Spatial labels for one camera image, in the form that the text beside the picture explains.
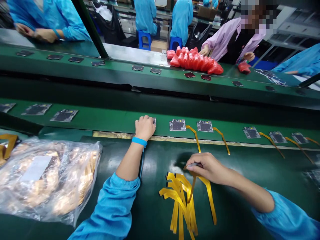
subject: hand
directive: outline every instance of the hand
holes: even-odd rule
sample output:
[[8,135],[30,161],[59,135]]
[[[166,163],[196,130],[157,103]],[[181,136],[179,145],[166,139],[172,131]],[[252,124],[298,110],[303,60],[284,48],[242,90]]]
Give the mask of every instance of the hand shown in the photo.
[[201,55],[207,55],[209,53],[209,46],[208,44],[204,45],[203,49],[199,52]]
[[244,58],[245,60],[247,60],[248,62],[251,62],[252,60],[254,60],[255,55],[254,55],[253,52],[247,52],[247,53],[245,53],[245,54],[243,55],[243,58]]
[[156,130],[156,126],[153,124],[153,118],[145,115],[141,116],[139,120],[135,121],[136,123],[136,136],[145,141],[148,141],[149,138],[153,135]]
[[40,41],[53,43],[56,39],[58,39],[57,35],[54,33],[52,29],[45,28],[37,28],[34,33],[34,37]]
[[[201,163],[203,167],[197,165],[188,167],[191,163]],[[193,154],[186,166],[188,170],[198,173],[216,184],[231,185],[233,181],[233,170],[222,165],[211,153]]]
[[34,35],[34,31],[27,27],[26,25],[23,25],[21,23],[16,23],[16,30],[18,31],[18,33],[20,33],[21,35],[25,36],[25,37],[33,37]]

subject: chip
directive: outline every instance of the chip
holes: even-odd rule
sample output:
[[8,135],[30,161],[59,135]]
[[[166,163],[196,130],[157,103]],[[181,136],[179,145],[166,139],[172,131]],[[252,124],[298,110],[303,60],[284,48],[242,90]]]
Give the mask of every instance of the chip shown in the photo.
[[23,116],[42,116],[44,115],[47,110],[52,106],[52,104],[35,104],[28,107],[24,113],[21,115]]
[[80,58],[80,57],[71,57],[68,59],[69,62],[82,62],[84,60],[84,58]]
[[92,66],[97,67],[97,66],[103,66],[106,65],[104,61],[99,61],[99,62],[91,62]]
[[143,71],[143,66],[132,65],[132,70]]
[[29,52],[29,51],[26,51],[26,50],[22,50],[20,52],[16,52],[17,56],[23,56],[23,57],[28,57],[28,56],[30,56],[32,54],[34,54],[34,52]]
[[237,86],[237,87],[243,87],[242,83],[239,81],[232,81],[233,85]]
[[47,57],[47,59],[49,59],[49,60],[61,60],[63,58],[63,55],[49,55],[48,57]]
[[213,132],[211,121],[199,121],[197,122],[199,132]]
[[6,104],[0,104],[0,112],[7,113],[11,110],[11,108],[16,105],[15,103],[6,103]]
[[255,127],[245,127],[243,128],[243,132],[246,134],[247,138],[261,138]]
[[274,89],[274,87],[266,86],[266,89],[270,92],[276,92],[277,90]]
[[151,68],[150,72],[161,74],[161,69]]
[[287,140],[283,137],[281,132],[269,132],[269,136],[274,143],[287,143]]
[[185,75],[187,78],[196,77],[196,75],[194,75],[193,73],[185,73],[184,75]]
[[309,142],[300,132],[291,133],[291,136],[298,144],[305,144]]
[[207,81],[211,81],[211,77],[209,75],[202,75],[201,74],[201,78]]
[[57,112],[50,121],[53,122],[71,122],[74,116],[77,114],[78,110],[66,110]]
[[175,120],[173,119],[169,122],[170,131],[186,131],[186,123],[184,119],[182,120]]

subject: clear plastic bag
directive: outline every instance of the clear plastic bag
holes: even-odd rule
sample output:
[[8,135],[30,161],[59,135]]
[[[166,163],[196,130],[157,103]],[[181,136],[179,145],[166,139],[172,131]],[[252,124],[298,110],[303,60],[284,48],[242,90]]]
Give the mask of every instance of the clear plastic bag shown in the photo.
[[75,227],[91,196],[101,151],[99,142],[23,141],[0,169],[0,213]]

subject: cardboard box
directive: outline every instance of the cardboard box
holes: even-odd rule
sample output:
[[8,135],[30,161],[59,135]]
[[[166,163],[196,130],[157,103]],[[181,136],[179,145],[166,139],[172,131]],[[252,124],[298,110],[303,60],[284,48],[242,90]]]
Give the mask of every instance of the cardboard box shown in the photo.
[[203,6],[199,6],[199,10],[198,10],[198,17],[203,17],[203,18],[207,18],[210,20],[214,20],[214,17],[216,16],[217,11],[214,9],[210,9],[210,8],[206,8]]
[[151,43],[151,51],[154,52],[161,52],[162,50],[167,51],[168,50],[168,44],[167,42],[161,42],[157,40],[153,40]]

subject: blue cleanroom gown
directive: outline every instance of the blue cleanroom gown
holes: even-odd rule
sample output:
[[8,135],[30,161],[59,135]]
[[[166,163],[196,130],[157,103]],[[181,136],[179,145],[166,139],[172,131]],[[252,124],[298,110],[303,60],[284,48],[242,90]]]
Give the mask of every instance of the blue cleanroom gown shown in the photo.
[[320,43],[294,55],[272,71],[283,73],[298,71],[297,75],[307,76],[320,73]]
[[59,29],[65,40],[91,41],[71,0],[43,0],[43,11],[33,0],[8,0],[10,15],[15,23],[36,28]]
[[[139,186],[139,178],[128,182],[114,173],[103,184],[91,217],[82,222],[68,240],[124,239],[131,228],[130,211]],[[319,239],[319,222],[285,197],[269,192],[275,201],[274,210],[259,213],[253,209],[253,213],[275,239]]]
[[182,45],[185,46],[188,40],[188,26],[193,18],[193,7],[191,0],[178,0],[174,5],[172,12],[172,30],[170,37],[179,37],[182,39]]
[[157,8],[154,0],[135,0],[136,9],[136,29],[149,33],[152,36],[157,34],[157,25],[153,19],[157,15]]

